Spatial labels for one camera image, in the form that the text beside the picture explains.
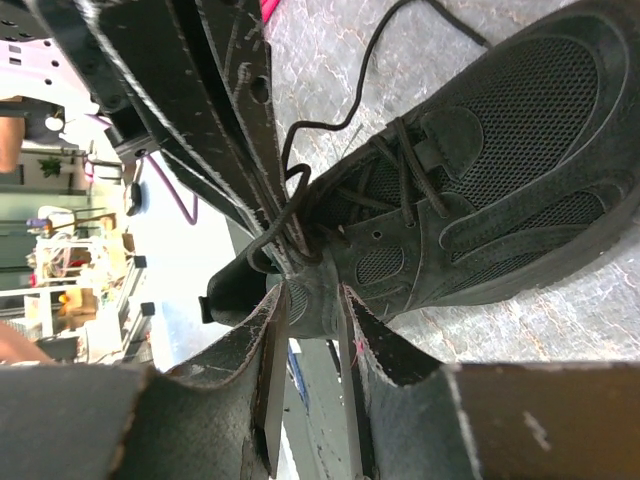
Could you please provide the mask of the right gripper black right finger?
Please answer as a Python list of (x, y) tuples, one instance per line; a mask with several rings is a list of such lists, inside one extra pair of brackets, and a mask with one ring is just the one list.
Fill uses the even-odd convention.
[(354, 478), (638, 477), (637, 364), (447, 364), (337, 299)]

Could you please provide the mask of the black shoe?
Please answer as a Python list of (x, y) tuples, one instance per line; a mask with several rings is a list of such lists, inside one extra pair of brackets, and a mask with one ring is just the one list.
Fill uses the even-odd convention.
[(381, 321), (557, 282), (639, 205), (639, 5), (578, 1), (523, 29), (319, 176), (298, 215), (290, 334), (337, 335), (336, 285)]

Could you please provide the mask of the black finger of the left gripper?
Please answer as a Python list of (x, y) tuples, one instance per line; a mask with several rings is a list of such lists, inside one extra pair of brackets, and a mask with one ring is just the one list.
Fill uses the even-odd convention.
[(73, 61), (98, 48), (176, 176), (201, 196), (196, 168), (221, 127), (199, 65), (209, 55), (196, 2), (33, 1), (29, 8)]
[(199, 65), (214, 118), (221, 127), (214, 151), (196, 174), (201, 196), (260, 235), (288, 202), (271, 100), (271, 51), (258, 1), (197, 1), (202, 46)]

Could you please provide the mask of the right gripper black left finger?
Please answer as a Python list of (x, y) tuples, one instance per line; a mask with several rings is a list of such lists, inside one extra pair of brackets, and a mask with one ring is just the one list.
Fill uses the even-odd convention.
[(1, 371), (5, 479), (269, 479), (280, 448), (288, 291), (160, 372), (34, 365)]

